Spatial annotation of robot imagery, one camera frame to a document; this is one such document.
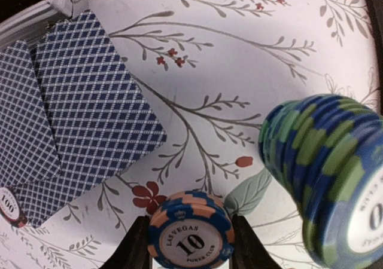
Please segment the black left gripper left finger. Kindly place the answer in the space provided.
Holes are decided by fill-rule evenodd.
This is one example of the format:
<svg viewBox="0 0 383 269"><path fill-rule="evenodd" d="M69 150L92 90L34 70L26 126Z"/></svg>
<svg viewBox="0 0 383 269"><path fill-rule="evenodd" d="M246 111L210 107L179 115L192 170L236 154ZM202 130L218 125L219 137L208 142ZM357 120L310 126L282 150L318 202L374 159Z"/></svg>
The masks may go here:
<svg viewBox="0 0 383 269"><path fill-rule="evenodd" d="M150 218L139 216L100 269L149 269L148 228Z"/></svg>

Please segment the blue peach poker chip stack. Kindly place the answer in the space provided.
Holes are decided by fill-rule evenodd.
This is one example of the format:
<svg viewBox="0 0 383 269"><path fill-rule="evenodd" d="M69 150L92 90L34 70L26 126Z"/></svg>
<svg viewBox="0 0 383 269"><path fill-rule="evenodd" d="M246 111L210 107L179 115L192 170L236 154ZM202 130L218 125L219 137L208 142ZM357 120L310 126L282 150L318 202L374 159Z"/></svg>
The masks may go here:
<svg viewBox="0 0 383 269"><path fill-rule="evenodd" d="M205 192L170 195L149 223L148 252L165 268L217 268L232 256L234 243L222 200Z"/></svg>

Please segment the black poker play mat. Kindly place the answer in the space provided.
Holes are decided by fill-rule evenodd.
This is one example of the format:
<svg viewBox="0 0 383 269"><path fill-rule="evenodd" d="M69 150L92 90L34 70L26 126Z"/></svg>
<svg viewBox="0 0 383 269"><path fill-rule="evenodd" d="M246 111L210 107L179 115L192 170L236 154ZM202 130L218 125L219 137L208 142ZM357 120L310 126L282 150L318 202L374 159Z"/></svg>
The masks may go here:
<svg viewBox="0 0 383 269"><path fill-rule="evenodd" d="M374 36L382 47L382 0L366 0L372 18Z"/></svg>

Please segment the aluminium poker case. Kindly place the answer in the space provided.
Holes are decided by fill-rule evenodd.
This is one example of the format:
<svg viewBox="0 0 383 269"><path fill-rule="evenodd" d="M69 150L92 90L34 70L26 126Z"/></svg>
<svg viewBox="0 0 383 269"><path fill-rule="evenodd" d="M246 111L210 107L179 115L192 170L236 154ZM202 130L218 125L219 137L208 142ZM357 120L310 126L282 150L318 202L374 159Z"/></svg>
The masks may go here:
<svg viewBox="0 0 383 269"><path fill-rule="evenodd" d="M88 7L88 0L1 0L1 49L17 40L34 45L54 24Z"/></svg>

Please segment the grey playing card deck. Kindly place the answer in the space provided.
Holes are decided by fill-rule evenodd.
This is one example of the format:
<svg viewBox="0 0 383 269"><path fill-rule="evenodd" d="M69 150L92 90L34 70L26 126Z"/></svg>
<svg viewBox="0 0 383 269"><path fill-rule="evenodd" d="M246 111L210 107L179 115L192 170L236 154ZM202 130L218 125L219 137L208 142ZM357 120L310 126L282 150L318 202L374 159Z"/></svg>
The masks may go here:
<svg viewBox="0 0 383 269"><path fill-rule="evenodd" d="M38 228L166 132L91 11L1 51L1 188Z"/></svg>

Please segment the green poker chip stack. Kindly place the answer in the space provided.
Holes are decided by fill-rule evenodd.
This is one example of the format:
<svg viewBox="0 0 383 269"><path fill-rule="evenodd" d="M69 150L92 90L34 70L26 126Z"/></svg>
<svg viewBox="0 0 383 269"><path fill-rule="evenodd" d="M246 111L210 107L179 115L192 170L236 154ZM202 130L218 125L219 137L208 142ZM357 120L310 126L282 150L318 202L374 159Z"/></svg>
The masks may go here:
<svg viewBox="0 0 383 269"><path fill-rule="evenodd" d="M382 116L317 94L279 104L258 138L265 167L294 200L309 256L327 268L382 260Z"/></svg>

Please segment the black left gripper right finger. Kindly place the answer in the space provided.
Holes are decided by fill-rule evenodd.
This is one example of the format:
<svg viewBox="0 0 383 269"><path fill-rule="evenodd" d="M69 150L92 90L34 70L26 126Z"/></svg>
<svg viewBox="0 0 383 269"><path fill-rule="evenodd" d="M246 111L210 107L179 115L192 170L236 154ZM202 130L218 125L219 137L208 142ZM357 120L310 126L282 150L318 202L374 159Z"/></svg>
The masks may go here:
<svg viewBox="0 0 383 269"><path fill-rule="evenodd" d="M244 216L233 215L232 224L235 232L232 268L277 268Z"/></svg>

